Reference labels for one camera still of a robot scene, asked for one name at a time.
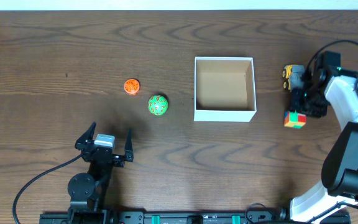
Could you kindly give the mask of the multicoloured puzzle cube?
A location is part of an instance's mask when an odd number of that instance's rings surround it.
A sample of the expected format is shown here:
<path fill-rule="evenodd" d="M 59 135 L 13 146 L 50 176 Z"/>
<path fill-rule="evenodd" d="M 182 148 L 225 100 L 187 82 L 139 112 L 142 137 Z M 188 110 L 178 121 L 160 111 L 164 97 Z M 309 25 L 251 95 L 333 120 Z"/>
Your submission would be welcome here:
<path fill-rule="evenodd" d="M 306 115 L 286 111 L 284 114 L 284 127 L 301 129 L 306 124 Z"/>

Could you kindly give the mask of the orange ribbed toy ball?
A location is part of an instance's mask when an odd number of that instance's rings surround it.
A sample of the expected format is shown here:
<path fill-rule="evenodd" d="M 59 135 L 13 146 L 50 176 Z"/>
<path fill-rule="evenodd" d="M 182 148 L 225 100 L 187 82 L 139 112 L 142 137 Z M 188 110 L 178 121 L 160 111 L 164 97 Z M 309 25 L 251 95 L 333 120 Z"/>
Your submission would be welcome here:
<path fill-rule="evenodd" d="M 124 83 L 124 91 L 128 95 L 136 95 L 140 90 L 140 82 L 136 79 L 128 79 Z"/>

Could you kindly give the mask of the grey and yellow toy truck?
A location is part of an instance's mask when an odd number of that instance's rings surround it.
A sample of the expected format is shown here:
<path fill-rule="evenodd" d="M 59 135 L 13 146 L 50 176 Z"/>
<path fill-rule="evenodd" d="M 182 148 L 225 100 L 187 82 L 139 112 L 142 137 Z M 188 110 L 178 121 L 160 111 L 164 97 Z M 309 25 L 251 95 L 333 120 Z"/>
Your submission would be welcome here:
<path fill-rule="evenodd" d="M 284 79 L 283 88 L 288 91 L 292 89 L 303 88 L 304 81 L 302 80 L 305 73 L 303 65 L 286 65 L 283 68 L 282 77 Z"/>

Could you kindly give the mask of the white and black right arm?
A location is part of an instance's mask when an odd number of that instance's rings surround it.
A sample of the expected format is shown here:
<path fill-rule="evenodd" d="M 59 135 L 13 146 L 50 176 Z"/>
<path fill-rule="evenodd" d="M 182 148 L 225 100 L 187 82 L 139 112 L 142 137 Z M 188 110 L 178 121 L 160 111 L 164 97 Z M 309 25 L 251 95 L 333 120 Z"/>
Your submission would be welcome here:
<path fill-rule="evenodd" d="M 358 209 L 358 73 L 326 66 L 314 72 L 313 88 L 332 106 L 341 133 L 323 163 L 321 180 L 290 202 L 290 220 L 303 223 L 320 223 L 344 207 Z"/>

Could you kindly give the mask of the green ball with red numbers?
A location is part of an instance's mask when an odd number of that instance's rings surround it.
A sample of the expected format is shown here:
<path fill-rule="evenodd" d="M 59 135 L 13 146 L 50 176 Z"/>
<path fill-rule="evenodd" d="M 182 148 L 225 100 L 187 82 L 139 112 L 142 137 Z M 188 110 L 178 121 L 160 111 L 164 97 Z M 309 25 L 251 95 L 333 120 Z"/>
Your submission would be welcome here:
<path fill-rule="evenodd" d="M 168 100 L 162 95 L 151 96 L 148 102 L 148 110 L 153 115 L 161 116 L 168 110 Z"/>

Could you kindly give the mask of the white open cardboard box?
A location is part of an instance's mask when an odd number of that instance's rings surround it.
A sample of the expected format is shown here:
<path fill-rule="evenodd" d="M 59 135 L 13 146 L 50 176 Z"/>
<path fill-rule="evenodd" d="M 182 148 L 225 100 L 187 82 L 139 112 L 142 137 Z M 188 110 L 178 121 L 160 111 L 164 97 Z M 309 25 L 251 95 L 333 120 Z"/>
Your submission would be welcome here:
<path fill-rule="evenodd" d="M 248 123 L 256 112 L 253 58 L 195 57 L 195 121 Z"/>

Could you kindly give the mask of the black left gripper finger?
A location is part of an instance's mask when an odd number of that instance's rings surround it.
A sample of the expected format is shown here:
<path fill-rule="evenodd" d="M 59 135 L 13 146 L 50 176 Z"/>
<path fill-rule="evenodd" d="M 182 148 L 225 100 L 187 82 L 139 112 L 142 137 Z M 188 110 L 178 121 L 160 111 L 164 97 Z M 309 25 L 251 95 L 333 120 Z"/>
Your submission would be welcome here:
<path fill-rule="evenodd" d="M 127 134 L 127 139 L 126 139 L 126 143 L 124 146 L 124 156 L 125 156 L 125 160 L 127 162 L 132 162 L 134 160 L 134 151 L 133 151 L 133 146 L 132 146 L 132 131 L 129 130 L 128 134 Z"/>
<path fill-rule="evenodd" d="M 75 148 L 77 150 L 85 150 L 89 144 L 93 143 L 95 128 L 96 122 L 93 122 L 91 126 L 76 140 Z"/>

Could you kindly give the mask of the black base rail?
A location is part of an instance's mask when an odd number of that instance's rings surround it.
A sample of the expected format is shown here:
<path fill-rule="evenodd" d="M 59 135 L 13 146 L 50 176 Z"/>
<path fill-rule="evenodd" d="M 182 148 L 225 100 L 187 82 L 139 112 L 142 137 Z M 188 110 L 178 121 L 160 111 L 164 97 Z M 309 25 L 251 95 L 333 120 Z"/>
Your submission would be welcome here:
<path fill-rule="evenodd" d="M 248 224 L 293 223 L 277 218 L 266 210 L 244 213 L 144 213 L 144 212 L 75 212 L 44 213 L 40 224 Z"/>

